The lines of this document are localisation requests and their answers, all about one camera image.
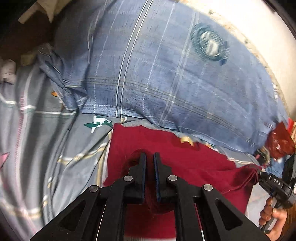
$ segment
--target silver rivet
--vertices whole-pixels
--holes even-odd
[[[92,185],[89,187],[90,192],[96,192],[97,190],[98,190],[98,186],[96,186],[96,185]]]
[[[207,191],[212,191],[213,190],[213,186],[211,184],[205,184],[204,185],[204,189]]]
[[[169,175],[169,176],[168,176],[168,179],[169,179],[170,181],[176,181],[176,180],[178,179],[178,177],[175,176],[175,175]]]
[[[132,176],[125,176],[123,179],[124,179],[126,182],[130,182],[130,181],[133,179],[133,177],[132,177]]]

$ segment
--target folded red cloth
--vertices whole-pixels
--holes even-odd
[[[108,177],[105,186],[127,175],[136,165],[140,153],[147,155],[146,190],[144,205],[128,205],[125,235],[146,238],[173,238],[175,219],[172,206],[156,202],[153,154],[159,152],[162,162],[172,173],[189,184],[209,183],[220,191],[238,210],[245,212],[252,187],[257,183],[253,165],[236,168],[235,164],[207,146],[181,143],[173,133],[151,130],[143,126],[114,125],[107,160]]]

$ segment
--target white surface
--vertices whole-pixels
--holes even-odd
[[[273,71],[291,116],[296,118],[296,40],[279,15],[262,0],[188,1],[207,5],[255,45]]]

